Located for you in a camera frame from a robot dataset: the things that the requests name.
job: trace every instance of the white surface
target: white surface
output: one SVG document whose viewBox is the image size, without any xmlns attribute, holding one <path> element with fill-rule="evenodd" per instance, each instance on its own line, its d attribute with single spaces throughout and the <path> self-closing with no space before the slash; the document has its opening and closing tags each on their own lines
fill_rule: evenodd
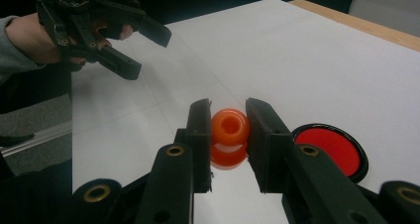
<svg viewBox="0 0 420 224">
<path fill-rule="evenodd" d="M 290 131 L 319 122 L 354 136 L 369 159 L 361 185 L 420 184 L 420 54 L 278 0 L 168 25 L 168 47 L 134 35 L 113 46 L 143 64 L 124 80 L 99 64 L 73 74 L 73 189 L 126 185 L 185 128 L 189 105 L 245 111 L 271 104 Z M 279 194 L 261 194 L 248 162 L 214 172 L 195 195 L 195 223 L 287 223 Z"/>
</svg>

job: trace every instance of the brass screw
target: brass screw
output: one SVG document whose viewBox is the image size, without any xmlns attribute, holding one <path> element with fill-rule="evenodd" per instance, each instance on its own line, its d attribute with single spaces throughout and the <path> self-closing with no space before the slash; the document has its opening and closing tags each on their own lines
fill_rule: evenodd
<svg viewBox="0 0 420 224">
<path fill-rule="evenodd" d="M 68 40 L 67 39 L 61 39 L 59 42 L 61 44 L 63 44 L 63 45 L 67 45 L 68 44 Z"/>
<path fill-rule="evenodd" d="M 317 157 L 319 155 L 319 151 L 313 147 L 310 146 L 299 146 L 300 152 L 305 154 L 309 157 Z"/>
<path fill-rule="evenodd" d="M 416 205 L 420 205 L 420 192 L 412 188 L 401 186 L 396 190 L 402 199 Z"/>
<path fill-rule="evenodd" d="M 166 150 L 166 154 L 170 157 L 177 157 L 184 153 L 184 149 L 181 146 L 171 146 Z"/>
<path fill-rule="evenodd" d="M 105 184 L 98 184 L 90 187 L 84 192 L 83 199 L 86 202 L 98 202 L 111 193 L 111 188 Z"/>
</svg>

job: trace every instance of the red circle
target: red circle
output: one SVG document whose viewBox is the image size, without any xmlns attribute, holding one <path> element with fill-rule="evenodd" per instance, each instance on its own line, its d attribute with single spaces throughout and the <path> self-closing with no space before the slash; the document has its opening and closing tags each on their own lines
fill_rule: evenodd
<svg viewBox="0 0 420 224">
<path fill-rule="evenodd" d="M 354 144 L 334 131 L 311 128 L 299 133 L 294 143 L 309 144 L 320 148 L 330 156 L 346 176 L 355 174 L 361 165 L 361 158 Z"/>
<path fill-rule="evenodd" d="M 250 129 L 247 116 L 233 108 L 220 110 L 212 118 L 213 143 L 241 145 L 247 140 Z"/>
</svg>

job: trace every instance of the orange toy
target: orange toy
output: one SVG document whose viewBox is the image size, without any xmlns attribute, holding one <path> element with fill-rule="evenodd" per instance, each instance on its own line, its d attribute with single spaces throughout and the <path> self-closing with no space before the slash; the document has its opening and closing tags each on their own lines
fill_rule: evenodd
<svg viewBox="0 0 420 224">
<path fill-rule="evenodd" d="M 227 108 L 212 118 L 211 163 L 219 169 L 237 167 L 247 157 L 250 122 L 239 110 Z"/>
</svg>

